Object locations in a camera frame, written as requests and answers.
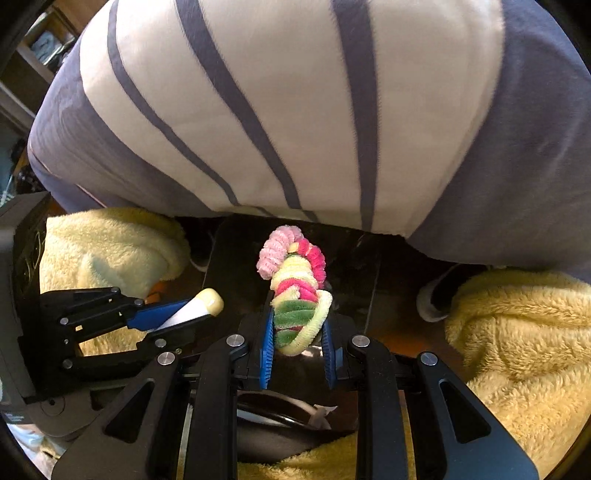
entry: white and blue striped cloth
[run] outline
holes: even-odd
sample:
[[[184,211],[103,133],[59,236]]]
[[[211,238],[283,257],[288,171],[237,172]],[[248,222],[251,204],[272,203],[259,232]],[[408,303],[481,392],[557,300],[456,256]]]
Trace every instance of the white and blue striped cloth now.
[[[29,154],[69,211],[308,219],[591,280],[591,77],[534,0],[111,0]]]

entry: metal screw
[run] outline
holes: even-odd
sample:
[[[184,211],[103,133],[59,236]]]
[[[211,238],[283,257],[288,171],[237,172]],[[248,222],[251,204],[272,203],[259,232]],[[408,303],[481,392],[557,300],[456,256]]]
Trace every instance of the metal screw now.
[[[172,362],[174,362],[174,358],[174,353],[163,352],[160,355],[158,355],[158,363],[160,365],[170,365]]]
[[[431,353],[431,352],[421,353],[421,362],[424,363],[425,365],[432,367],[433,365],[437,364],[438,360],[439,359],[437,358],[437,355],[435,355],[434,353]]]
[[[234,335],[230,335],[226,338],[226,343],[229,346],[236,348],[244,343],[244,337],[238,333],[234,333]]]
[[[365,335],[355,335],[351,342],[358,348],[365,348],[369,345],[369,338]]]

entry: yellow fleece blanket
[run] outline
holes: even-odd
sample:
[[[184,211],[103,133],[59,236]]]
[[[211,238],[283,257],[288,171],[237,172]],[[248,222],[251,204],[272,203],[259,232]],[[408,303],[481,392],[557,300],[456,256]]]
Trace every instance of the yellow fleece blanket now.
[[[118,285],[145,297],[189,258],[178,224],[142,210],[94,210],[47,226],[42,291]],[[465,357],[469,387],[544,478],[591,415],[591,286],[557,273],[493,270],[460,288],[446,334]],[[90,351],[120,351],[138,340],[117,334]],[[355,445],[349,436],[274,466],[241,464],[239,477],[353,480]]]
[[[161,280],[189,263],[181,226],[138,208],[106,208],[47,219],[40,265],[41,292],[116,286],[146,298]],[[80,345],[85,355],[132,350],[145,332],[118,329]]]

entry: fuzzy pipe cleaner bundle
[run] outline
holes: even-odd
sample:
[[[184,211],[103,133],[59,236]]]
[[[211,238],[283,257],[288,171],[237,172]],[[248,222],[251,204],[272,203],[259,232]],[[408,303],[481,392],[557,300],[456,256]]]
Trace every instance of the fuzzy pipe cleaner bundle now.
[[[280,226],[261,249],[256,269],[275,292],[275,347],[284,355],[302,353],[326,320],[332,295],[323,290],[325,267],[320,248],[296,226]]]

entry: white cylindrical object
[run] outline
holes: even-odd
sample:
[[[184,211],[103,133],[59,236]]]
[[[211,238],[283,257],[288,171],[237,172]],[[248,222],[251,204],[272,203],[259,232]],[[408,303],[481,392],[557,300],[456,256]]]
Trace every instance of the white cylindrical object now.
[[[188,322],[204,315],[217,316],[223,310],[223,300],[219,293],[212,288],[206,288],[200,291],[195,297],[190,300],[184,307],[178,310],[168,320],[166,320],[158,328],[152,330],[157,331],[163,328],[172,327],[179,323]]]

